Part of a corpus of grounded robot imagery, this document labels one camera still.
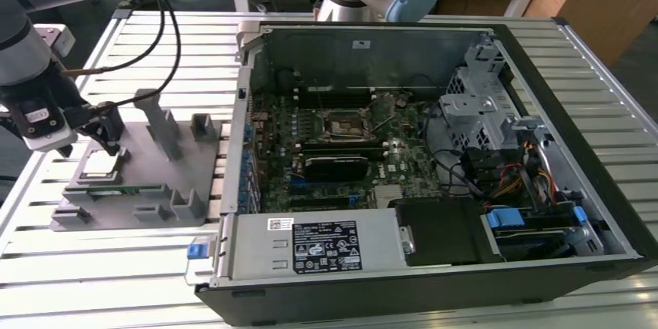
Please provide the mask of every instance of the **blue connector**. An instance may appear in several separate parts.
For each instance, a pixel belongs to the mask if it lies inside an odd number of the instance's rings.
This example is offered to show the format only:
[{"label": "blue connector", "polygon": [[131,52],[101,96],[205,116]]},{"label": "blue connector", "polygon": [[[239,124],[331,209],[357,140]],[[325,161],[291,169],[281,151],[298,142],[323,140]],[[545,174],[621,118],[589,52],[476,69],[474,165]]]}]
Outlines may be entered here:
[{"label": "blue connector", "polygon": [[357,204],[359,203],[361,195],[353,194],[353,195],[350,195],[349,198],[350,198],[350,201],[349,201],[350,207],[357,207]]},{"label": "blue connector", "polygon": [[486,214],[492,229],[498,227],[522,227],[526,225],[522,212],[517,208],[497,208]]},{"label": "blue connector", "polygon": [[588,213],[585,212],[584,207],[581,206],[574,207],[574,215],[581,225],[588,222]]},{"label": "blue connector", "polygon": [[187,259],[189,260],[203,260],[209,258],[210,245],[207,243],[203,244],[191,244],[187,246]]}]

